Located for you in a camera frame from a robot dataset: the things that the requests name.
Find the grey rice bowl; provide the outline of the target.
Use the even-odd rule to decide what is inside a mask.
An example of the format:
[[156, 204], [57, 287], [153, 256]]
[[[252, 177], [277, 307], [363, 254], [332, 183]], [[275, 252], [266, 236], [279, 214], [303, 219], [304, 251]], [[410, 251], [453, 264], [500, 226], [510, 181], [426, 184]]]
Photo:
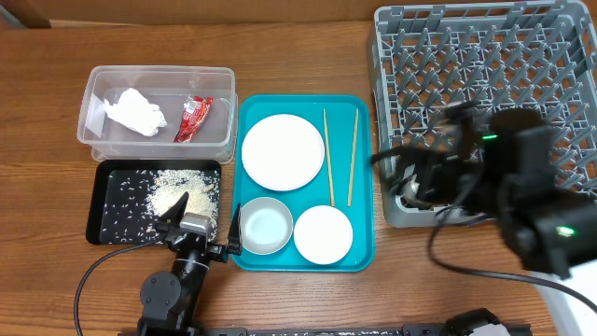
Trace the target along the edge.
[[240, 228], [244, 249], [256, 255], [270, 255], [288, 243], [294, 220], [281, 201], [259, 197], [242, 206]]

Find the large white plate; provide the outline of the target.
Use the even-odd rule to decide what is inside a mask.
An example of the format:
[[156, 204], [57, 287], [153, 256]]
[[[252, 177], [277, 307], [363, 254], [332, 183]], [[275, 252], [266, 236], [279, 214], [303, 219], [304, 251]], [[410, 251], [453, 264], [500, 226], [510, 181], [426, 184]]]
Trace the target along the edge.
[[319, 174], [325, 147], [309, 121], [279, 114], [251, 127], [243, 139], [241, 158], [243, 169], [258, 185], [290, 191], [306, 186]]

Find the wooden chopstick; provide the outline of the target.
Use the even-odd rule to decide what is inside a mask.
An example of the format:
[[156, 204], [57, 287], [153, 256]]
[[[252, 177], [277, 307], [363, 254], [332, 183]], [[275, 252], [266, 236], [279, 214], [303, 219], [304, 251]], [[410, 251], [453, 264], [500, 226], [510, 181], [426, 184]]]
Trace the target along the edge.
[[347, 206], [348, 207], [351, 207], [351, 205], [352, 205], [352, 198], [353, 198], [353, 189], [354, 189], [354, 164], [355, 164], [356, 142], [357, 142], [357, 136], [358, 136], [358, 120], [359, 120], [359, 110], [357, 108], [355, 110], [355, 116], [354, 116], [354, 132], [353, 132], [353, 141], [352, 141], [351, 165], [350, 165], [349, 185], [348, 185], [348, 198], [347, 198]]
[[336, 206], [336, 197], [335, 197], [335, 188], [334, 188], [334, 177], [333, 177], [331, 150], [330, 150], [330, 142], [329, 142], [329, 132], [328, 132], [328, 124], [327, 124], [327, 112], [325, 109], [323, 109], [323, 122], [324, 122], [324, 137], [325, 137], [325, 146], [326, 146], [328, 183], [329, 183], [329, 191], [330, 191], [330, 206], [335, 207]]

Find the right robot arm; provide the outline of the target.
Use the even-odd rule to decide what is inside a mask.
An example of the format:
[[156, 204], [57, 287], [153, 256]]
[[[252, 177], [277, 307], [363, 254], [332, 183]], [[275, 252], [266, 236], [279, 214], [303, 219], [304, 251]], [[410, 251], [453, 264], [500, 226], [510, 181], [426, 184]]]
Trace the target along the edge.
[[474, 221], [492, 218], [526, 274], [467, 268], [440, 260], [437, 266], [465, 275], [538, 287], [561, 335], [596, 332], [596, 201], [556, 184], [550, 161], [553, 127], [532, 108], [494, 113], [486, 131], [475, 123], [474, 101], [445, 105], [458, 128], [453, 149], [398, 146], [373, 155], [371, 163], [396, 161], [382, 186], [419, 208], [441, 205], [433, 237], [455, 208]]

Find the white napkin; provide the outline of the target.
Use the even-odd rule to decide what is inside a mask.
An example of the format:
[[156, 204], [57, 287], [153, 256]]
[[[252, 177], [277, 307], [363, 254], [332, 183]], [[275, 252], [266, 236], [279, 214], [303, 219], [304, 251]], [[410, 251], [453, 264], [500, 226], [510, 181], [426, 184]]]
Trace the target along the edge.
[[138, 90], [125, 90], [114, 104], [104, 99], [104, 111], [113, 121], [146, 137], [156, 135], [167, 126], [160, 107], [151, 104]]

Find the red snack wrapper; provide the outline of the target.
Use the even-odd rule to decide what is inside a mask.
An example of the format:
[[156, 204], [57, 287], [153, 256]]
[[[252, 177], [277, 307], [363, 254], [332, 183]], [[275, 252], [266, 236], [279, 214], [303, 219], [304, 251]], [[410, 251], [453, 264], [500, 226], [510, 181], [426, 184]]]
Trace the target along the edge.
[[175, 143], [188, 143], [199, 131], [214, 102], [212, 97], [191, 96], [184, 103], [184, 111]]

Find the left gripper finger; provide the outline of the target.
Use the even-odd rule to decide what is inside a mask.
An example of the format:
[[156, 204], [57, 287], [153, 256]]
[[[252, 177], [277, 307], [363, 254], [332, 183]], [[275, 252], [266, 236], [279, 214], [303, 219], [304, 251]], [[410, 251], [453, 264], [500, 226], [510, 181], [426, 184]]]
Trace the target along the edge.
[[158, 222], [178, 225], [186, 212], [188, 197], [189, 194], [184, 192], [180, 199], [158, 218]]
[[243, 252], [243, 239], [241, 229], [241, 205], [238, 203], [230, 222], [227, 251], [229, 255], [240, 256]]

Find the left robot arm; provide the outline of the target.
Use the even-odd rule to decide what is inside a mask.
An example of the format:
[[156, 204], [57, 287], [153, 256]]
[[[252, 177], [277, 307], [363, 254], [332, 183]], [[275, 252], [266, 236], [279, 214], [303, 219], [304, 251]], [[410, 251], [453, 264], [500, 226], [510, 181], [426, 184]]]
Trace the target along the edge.
[[210, 263], [226, 263], [229, 256], [243, 252], [240, 207], [234, 211], [228, 242], [219, 245], [210, 241], [211, 219], [188, 213], [187, 201], [184, 193], [157, 220], [160, 241], [175, 253], [175, 259], [169, 272], [149, 275], [141, 287], [138, 335], [205, 335], [193, 318]]

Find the white cup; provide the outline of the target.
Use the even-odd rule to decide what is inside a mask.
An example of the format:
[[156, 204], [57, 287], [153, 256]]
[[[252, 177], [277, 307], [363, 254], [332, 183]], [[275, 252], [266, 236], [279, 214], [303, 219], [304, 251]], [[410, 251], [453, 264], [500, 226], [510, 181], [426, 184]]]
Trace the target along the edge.
[[419, 183], [416, 177], [410, 177], [402, 188], [402, 198], [411, 206], [420, 207], [421, 201], [417, 197]]

